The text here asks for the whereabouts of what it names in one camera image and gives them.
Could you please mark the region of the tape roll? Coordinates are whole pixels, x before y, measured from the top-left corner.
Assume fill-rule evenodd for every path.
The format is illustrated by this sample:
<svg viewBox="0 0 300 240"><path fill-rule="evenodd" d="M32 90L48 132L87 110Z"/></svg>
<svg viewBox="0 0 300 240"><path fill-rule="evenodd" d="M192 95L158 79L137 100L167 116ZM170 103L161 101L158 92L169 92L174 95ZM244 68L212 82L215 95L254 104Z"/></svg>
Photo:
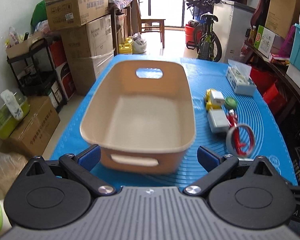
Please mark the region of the tape roll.
<svg viewBox="0 0 300 240"><path fill-rule="evenodd" d="M246 146L246 143L240 141L239 129L243 128L249 135L249 147L247 151L243 151L242 148ZM247 124L236 124L231 126L226 134L226 148L229 153L238 157L250 157L255 148L255 135L251 127Z"/></svg>

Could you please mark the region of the white charger large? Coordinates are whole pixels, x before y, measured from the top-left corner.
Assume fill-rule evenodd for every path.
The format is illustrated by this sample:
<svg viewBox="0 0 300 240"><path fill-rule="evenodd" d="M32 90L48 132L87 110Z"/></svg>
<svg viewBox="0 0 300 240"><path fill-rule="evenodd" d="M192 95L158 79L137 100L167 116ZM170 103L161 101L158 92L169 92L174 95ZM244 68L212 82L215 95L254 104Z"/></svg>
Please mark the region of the white charger large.
<svg viewBox="0 0 300 240"><path fill-rule="evenodd" d="M212 133L226 133L229 130L230 125L222 109L209 110L207 119Z"/></svg>

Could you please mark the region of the yellow toy wrench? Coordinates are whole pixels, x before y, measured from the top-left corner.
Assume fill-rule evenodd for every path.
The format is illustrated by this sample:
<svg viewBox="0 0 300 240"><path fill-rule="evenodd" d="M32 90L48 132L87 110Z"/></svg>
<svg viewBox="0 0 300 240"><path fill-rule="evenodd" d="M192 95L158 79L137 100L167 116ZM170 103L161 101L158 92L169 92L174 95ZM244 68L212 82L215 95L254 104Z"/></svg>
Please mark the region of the yellow toy wrench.
<svg viewBox="0 0 300 240"><path fill-rule="evenodd" d="M206 90L205 97L204 97L205 109L206 109L207 112L211 109L221 109L222 108L222 106L213 105L211 103L211 101L210 101L210 91L211 91L211 89L213 89L213 88L210 88L210 89Z"/></svg>

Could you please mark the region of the beige plastic storage bin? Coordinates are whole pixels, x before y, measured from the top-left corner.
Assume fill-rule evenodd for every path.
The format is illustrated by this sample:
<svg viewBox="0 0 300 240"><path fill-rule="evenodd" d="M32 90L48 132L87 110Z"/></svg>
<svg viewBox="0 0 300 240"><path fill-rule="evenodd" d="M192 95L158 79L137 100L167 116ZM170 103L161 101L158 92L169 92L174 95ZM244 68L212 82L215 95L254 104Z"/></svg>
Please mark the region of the beige plastic storage bin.
<svg viewBox="0 0 300 240"><path fill-rule="evenodd" d="M80 133L86 142L100 146L107 168L173 173L196 137L183 66L151 60L114 64L89 103Z"/></svg>

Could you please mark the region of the red ultraman figure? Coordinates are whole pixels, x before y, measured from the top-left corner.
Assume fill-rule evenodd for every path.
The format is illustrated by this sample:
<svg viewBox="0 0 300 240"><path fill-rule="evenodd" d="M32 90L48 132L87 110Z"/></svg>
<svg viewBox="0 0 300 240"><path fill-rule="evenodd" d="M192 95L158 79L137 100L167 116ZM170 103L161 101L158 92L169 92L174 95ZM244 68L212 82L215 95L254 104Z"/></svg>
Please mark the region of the red ultraman figure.
<svg viewBox="0 0 300 240"><path fill-rule="evenodd" d="M246 157L247 153L242 150L246 146L245 142L240 141L238 116L235 111L229 110L226 115L229 122L229 130L226 135L226 147L231 154L235 154L240 157Z"/></svg>

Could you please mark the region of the white charger small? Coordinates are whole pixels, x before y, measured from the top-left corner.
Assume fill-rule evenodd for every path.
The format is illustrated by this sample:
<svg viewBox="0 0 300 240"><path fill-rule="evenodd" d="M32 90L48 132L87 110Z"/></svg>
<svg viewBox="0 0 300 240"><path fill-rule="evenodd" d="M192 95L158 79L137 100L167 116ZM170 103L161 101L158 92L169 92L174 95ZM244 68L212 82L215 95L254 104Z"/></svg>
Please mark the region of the white charger small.
<svg viewBox="0 0 300 240"><path fill-rule="evenodd" d="M213 105L222 106L225 102L225 98L221 91L211 89L210 101Z"/></svg>

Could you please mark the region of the bag of grain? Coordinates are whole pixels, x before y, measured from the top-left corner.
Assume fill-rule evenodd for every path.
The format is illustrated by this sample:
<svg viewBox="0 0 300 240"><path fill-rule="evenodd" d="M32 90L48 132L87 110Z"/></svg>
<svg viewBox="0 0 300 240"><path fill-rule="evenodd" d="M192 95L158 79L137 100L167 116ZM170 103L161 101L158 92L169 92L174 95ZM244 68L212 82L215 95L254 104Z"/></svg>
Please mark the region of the bag of grain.
<svg viewBox="0 0 300 240"><path fill-rule="evenodd" d="M0 153L0 189L8 192L19 173L27 164L27 159L18 153Z"/></svg>

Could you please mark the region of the floor cardboard box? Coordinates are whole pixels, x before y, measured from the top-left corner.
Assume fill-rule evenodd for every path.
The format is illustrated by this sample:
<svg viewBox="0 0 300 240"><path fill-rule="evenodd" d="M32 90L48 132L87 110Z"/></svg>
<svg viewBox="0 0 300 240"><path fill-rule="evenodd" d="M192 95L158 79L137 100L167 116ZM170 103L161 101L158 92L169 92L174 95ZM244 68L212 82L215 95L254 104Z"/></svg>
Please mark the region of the floor cardboard box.
<svg viewBox="0 0 300 240"><path fill-rule="evenodd" d="M49 97L28 98L30 111L18 124L7 142L27 157L42 155L57 128L60 118Z"/></svg>

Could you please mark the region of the green lidded container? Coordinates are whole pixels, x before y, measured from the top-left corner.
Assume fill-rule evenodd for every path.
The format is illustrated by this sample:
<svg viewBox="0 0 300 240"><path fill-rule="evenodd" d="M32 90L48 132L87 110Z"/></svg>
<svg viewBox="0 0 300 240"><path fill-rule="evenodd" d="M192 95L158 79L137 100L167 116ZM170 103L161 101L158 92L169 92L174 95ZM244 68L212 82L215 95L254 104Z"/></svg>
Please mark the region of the green lidded container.
<svg viewBox="0 0 300 240"><path fill-rule="evenodd" d="M23 117L20 120L15 119L0 96L0 139L2 140L5 140L10 136L16 126L25 118L25 116L28 115L30 111L30 104L27 97L17 88L12 89L11 92L23 112Z"/></svg>

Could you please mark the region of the green round tin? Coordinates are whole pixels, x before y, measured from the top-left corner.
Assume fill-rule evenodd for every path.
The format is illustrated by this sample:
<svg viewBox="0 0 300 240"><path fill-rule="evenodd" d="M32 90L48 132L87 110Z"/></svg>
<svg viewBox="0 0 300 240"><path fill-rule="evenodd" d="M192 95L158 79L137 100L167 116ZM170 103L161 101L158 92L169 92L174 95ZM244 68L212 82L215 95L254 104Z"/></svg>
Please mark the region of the green round tin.
<svg viewBox="0 0 300 240"><path fill-rule="evenodd" d="M228 110L235 110L237 108L237 100L232 97L226 97L224 100L224 107Z"/></svg>

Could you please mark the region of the tissue pack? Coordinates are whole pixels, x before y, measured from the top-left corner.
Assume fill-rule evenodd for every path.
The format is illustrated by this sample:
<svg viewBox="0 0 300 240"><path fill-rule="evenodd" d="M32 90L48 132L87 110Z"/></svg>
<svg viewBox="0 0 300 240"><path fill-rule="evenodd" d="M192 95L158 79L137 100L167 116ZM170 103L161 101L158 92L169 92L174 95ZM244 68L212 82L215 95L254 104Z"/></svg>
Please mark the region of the tissue pack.
<svg viewBox="0 0 300 240"><path fill-rule="evenodd" d="M254 96L256 85L250 77L252 67L250 65L228 60L226 78L235 94Z"/></svg>

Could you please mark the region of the black metal shelf rack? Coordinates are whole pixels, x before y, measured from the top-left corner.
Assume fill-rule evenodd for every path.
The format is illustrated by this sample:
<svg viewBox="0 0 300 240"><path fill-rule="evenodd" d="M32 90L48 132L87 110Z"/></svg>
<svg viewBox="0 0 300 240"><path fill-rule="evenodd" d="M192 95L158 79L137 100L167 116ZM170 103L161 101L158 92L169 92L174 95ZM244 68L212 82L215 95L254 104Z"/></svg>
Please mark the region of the black metal shelf rack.
<svg viewBox="0 0 300 240"><path fill-rule="evenodd" d="M42 51L46 53L48 60L47 70L43 70L39 65L39 60L35 58ZM36 40L26 53L12 58L8 57L7 63L23 95L48 96L58 113L67 104L46 38Z"/></svg>

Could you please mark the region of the large stacked cardboard box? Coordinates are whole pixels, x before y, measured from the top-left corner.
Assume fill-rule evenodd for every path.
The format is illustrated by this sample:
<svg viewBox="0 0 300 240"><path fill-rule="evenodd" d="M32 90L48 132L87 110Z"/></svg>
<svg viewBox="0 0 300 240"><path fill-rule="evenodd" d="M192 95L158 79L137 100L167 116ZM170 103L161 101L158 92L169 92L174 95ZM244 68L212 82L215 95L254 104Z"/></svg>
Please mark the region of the large stacked cardboard box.
<svg viewBox="0 0 300 240"><path fill-rule="evenodd" d="M61 30L70 72L79 95L86 95L114 56L111 16Z"/></svg>

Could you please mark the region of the bicycle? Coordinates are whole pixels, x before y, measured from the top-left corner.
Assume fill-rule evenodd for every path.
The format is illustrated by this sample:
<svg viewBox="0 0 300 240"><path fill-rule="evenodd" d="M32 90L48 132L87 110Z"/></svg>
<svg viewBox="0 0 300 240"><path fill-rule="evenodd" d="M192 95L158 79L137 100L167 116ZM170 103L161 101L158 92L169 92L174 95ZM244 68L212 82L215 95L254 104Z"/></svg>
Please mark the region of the bicycle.
<svg viewBox="0 0 300 240"><path fill-rule="evenodd" d="M222 57L222 45L213 31L213 24L218 22L218 17L214 15L213 7L221 0L184 0L187 8L193 8L193 16L195 9L198 9L200 21L193 31L194 41L187 42L188 49L197 51L197 59L219 62Z"/></svg>

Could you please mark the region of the green white carton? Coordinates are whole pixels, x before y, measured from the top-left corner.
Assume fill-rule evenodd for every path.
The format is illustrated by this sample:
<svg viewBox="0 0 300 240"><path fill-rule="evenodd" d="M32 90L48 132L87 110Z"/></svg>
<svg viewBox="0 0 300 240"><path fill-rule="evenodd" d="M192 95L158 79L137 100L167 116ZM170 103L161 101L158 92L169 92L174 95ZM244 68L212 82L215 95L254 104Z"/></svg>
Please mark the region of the green white carton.
<svg viewBox="0 0 300 240"><path fill-rule="evenodd" d="M254 48L266 58L269 57L276 34L271 30L259 25L255 37Z"/></svg>

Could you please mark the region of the yellow oil jug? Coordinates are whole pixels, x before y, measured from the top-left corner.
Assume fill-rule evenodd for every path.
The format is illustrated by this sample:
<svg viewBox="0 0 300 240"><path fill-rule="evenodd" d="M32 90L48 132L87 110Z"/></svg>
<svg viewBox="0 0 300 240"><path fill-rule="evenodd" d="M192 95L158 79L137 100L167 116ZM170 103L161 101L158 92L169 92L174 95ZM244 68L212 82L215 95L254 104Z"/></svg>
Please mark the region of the yellow oil jug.
<svg viewBox="0 0 300 240"><path fill-rule="evenodd" d="M119 44L119 54L133 54L133 39L126 38L124 44Z"/></svg>

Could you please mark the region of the red bucket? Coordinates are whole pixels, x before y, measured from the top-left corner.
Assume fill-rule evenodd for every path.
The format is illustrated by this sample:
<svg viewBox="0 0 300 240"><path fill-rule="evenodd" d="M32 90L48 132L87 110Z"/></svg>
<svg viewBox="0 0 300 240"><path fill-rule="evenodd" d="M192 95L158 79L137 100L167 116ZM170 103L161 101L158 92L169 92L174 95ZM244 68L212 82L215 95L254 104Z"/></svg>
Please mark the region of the red bucket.
<svg viewBox="0 0 300 240"><path fill-rule="evenodd" d="M184 27L184 31L185 31L185 43L187 44L189 41L193 42L194 27L191 27L190 25L186 24Z"/></svg>

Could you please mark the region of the white freezer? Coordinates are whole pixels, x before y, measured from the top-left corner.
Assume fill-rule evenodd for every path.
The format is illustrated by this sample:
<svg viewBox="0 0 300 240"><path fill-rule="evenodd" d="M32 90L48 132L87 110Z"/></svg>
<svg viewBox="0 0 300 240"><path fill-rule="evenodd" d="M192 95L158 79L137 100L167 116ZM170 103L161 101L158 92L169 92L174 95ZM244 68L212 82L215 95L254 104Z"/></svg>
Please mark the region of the white freezer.
<svg viewBox="0 0 300 240"><path fill-rule="evenodd" d="M213 31L222 45L221 63L227 63L229 59L240 60L241 48L254 11L252 7L229 0L221 0L214 5L213 14L218 17L218 22L213 25Z"/></svg>

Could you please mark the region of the top cardboard box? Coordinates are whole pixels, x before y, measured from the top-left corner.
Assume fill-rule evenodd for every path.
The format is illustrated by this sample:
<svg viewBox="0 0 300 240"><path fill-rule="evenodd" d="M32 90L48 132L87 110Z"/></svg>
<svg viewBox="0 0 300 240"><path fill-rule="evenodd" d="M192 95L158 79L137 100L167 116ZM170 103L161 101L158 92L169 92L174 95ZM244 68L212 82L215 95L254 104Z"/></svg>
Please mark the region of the top cardboard box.
<svg viewBox="0 0 300 240"><path fill-rule="evenodd" d="M52 31L81 27L108 13L108 0L45 0Z"/></svg>

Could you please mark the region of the wooden chair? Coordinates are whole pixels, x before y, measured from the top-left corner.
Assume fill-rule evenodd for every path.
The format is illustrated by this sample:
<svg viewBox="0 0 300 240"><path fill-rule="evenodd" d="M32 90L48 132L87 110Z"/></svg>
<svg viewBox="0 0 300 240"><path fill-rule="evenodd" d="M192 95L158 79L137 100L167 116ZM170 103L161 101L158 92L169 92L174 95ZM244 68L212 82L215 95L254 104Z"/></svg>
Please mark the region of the wooden chair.
<svg viewBox="0 0 300 240"><path fill-rule="evenodd" d="M136 1L136 15L138 32L140 33L159 33L162 47L165 48L165 19L164 18L142 18L140 2Z"/></svg>

